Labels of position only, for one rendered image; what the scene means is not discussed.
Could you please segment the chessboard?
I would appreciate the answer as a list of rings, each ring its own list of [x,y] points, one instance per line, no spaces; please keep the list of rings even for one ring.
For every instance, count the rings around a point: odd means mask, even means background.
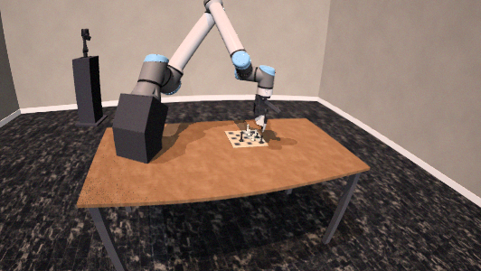
[[[245,131],[225,131],[225,134],[229,138],[233,148],[268,145],[263,138],[262,138],[263,144],[259,143],[259,141],[261,139],[260,134],[258,134],[258,138],[256,138],[256,136],[254,136],[254,141],[251,141],[252,135],[255,134],[255,130],[250,130],[250,135],[246,134],[246,131],[247,130],[245,130]],[[243,132],[243,135],[242,135],[243,142],[240,142],[241,132]]]

